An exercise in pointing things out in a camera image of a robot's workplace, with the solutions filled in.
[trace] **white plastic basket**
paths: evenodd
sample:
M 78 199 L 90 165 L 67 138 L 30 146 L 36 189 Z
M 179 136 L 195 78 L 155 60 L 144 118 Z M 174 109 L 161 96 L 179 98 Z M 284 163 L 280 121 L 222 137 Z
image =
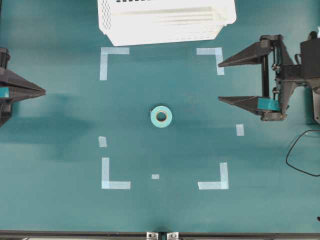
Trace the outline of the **white plastic basket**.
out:
M 235 0 L 97 0 L 114 46 L 212 40 L 236 21 Z

